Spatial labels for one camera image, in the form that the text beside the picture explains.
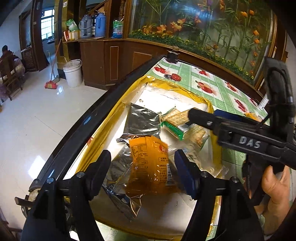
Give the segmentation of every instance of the blue thermos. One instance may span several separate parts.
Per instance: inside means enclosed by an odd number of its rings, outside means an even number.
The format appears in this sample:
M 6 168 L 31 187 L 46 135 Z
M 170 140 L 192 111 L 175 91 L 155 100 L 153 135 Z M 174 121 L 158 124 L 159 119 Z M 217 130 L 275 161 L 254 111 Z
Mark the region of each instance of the blue thermos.
M 106 16 L 100 12 L 96 17 L 96 31 L 95 37 L 105 37 L 106 30 Z

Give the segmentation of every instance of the window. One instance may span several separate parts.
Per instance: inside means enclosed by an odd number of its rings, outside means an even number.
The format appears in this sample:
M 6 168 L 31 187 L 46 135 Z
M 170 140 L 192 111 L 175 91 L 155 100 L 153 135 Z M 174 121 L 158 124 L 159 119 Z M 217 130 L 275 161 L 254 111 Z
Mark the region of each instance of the window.
M 46 10 L 41 15 L 41 38 L 48 39 L 54 35 L 54 9 Z

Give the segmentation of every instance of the white floor tile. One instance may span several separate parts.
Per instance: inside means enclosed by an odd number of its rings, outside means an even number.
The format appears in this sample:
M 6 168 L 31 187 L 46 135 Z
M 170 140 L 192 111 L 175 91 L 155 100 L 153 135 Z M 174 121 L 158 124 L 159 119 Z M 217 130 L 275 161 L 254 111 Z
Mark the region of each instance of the white floor tile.
M 25 217 L 14 197 L 24 198 L 32 181 L 63 136 L 106 91 L 85 86 L 45 89 L 51 68 L 27 73 L 23 91 L 6 100 L 0 113 L 0 207 L 10 227 Z

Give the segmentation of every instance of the human hand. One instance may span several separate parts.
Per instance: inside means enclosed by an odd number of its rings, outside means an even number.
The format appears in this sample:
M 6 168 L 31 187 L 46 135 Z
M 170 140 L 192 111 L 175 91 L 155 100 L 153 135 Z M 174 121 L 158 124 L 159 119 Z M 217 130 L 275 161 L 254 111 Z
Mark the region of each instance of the human hand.
M 268 166 L 262 176 L 262 189 L 270 196 L 268 205 L 256 206 L 256 212 L 265 217 L 264 234 L 273 234 L 281 225 L 290 209 L 290 171 L 285 166 L 281 179 L 273 173 L 272 166 Z

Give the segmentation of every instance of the screw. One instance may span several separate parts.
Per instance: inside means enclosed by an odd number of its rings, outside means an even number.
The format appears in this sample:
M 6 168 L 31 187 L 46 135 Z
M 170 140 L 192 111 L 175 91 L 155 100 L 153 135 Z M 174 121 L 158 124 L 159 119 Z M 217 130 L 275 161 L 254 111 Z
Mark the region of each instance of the screw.
M 52 183 L 54 181 L 53 177 L 50 177 L 46 180 L 47 183 Z
M 239 183 L 240 182 L 238 177 L 232 177 L 231 181 L 233 181 L 234 183 Z
M 81 177 L 84 176 L 84 174 L 85 174 L 84 172 L 78 172 L 78 173 L 76 174 L 76 176 L 79 177 L 79 178 L 81 178 Z
M 207 173 L 206 171 L 202 171 L 202 172 L 200 173 L 200 175 L 201 175 L 202 177 L 207 177 L 207 176 L 208 176 L 208 173 Z

